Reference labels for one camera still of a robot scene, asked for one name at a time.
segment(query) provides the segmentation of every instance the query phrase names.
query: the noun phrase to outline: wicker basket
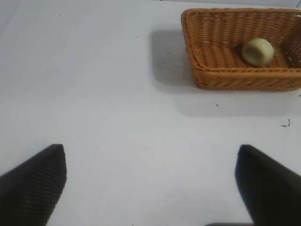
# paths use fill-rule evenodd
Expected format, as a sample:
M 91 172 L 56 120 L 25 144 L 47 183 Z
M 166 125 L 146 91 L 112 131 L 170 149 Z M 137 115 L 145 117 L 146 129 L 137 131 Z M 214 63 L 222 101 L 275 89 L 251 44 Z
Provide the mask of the wicker basket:
M 188 9 L 181 21 L 192 74 L 202 89 L 289 91 L 301 87 L 301 11 L 296 9 Z M 251 67 L 244 43 L 264 38 L 275 56 Z

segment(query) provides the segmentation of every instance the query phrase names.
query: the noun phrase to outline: white surface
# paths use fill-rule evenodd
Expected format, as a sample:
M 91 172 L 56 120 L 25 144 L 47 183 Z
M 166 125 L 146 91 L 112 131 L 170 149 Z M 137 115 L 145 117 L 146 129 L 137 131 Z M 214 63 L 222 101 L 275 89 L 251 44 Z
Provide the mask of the white surface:
M 262 5 L 271 7 L 297 7 L 299 0 L 163 0 L 163 1 L 183 1 L 183 2 L 207 2 L 222 4 L 244 4 Z
M 21 0 L 0 0 L 0 36 L 9 24 Z
M 18 5 L 0 36 L 0 173 L 64 144 L 49 226 L 250 222 L 234 179 L 241 144 L 301 173 L 301 92 L 197 89 L 180 23 L 195 7 L 229 5 Z

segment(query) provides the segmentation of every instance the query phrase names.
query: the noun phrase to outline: black speck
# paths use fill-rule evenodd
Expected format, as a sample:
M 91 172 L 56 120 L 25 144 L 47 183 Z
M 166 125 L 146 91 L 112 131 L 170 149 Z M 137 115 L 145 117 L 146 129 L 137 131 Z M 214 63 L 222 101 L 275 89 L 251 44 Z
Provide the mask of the black speck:
M 291 120 L 288 119 L 287 121 L 288 121 L 288 124 L 287 124 L 287 125 L 281 125 L 281 126 L 284 127 L 284 128 L 285 128 L 285 127 L 290 127 L 290 125 L 291 125 Z

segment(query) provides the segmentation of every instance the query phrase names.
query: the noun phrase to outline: small round ball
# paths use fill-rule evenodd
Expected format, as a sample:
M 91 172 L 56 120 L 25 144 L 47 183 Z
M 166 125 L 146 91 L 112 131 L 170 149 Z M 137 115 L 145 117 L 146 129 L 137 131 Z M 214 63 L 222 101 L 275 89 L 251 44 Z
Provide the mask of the small round ball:
M 274 48 L 267 40 L 255 38 L 243 46 L 242 56 L 252 66 L 261 67 L 272 60 Z

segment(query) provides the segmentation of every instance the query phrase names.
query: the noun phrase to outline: brown basket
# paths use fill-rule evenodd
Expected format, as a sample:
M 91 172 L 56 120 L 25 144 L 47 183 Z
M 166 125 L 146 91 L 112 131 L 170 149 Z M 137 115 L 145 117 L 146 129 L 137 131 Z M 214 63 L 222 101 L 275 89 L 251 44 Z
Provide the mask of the brown basket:
M 289 91 L 301 87 L 301 11 L 188 9 L 181 21 L 192 75 L 202 89 Z M 255 68 L 241 56 L 244 43 L 264 38 L 275 56 Z

